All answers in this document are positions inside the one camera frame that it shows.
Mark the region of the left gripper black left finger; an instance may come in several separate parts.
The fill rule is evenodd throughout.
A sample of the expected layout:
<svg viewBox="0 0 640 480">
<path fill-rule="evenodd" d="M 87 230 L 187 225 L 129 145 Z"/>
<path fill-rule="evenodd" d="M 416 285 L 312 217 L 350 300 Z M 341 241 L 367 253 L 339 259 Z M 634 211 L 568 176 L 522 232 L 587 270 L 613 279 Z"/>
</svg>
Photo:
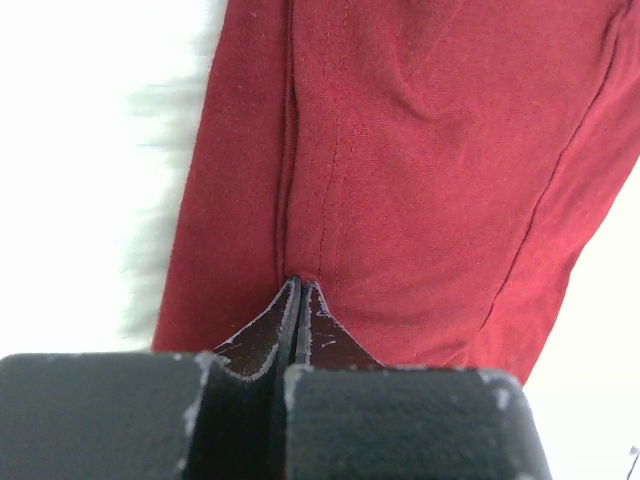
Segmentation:
<svg viewBox="0 0 640 480">
<path fill-rule="evenodd" d="M 1 362 L 5 479 L 277 479 L 291 279 L 199 353 L 16 354 Z"/>
</svg>

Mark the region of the dark red t shirt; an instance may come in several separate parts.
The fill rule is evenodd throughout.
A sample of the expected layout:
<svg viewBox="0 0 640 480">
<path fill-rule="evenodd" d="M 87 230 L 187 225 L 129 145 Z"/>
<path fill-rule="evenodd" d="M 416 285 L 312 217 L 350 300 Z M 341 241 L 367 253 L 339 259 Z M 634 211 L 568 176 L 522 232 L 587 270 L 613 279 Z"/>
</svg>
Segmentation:
<svg viewBox="0 0 640 480">
<path fill-rule="evenodd" d="M 526 381 L 638 156 L 635 1 L 232 1 L 152 347 L 299 277 L 384 364 Z"/>
</svg>

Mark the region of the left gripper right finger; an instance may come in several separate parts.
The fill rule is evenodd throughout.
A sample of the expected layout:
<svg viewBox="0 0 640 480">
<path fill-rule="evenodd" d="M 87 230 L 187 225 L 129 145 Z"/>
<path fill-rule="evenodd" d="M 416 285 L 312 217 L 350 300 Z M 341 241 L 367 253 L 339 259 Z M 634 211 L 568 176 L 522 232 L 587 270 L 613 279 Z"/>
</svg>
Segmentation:
<svg viewBox="0 0 640 480">
<path fill-rule="evenodd" d="M 520 383 L 495 369 L 386 367 L 302 294 L 284 380 L 290 479 L 547 479 Z"/>
</svg>

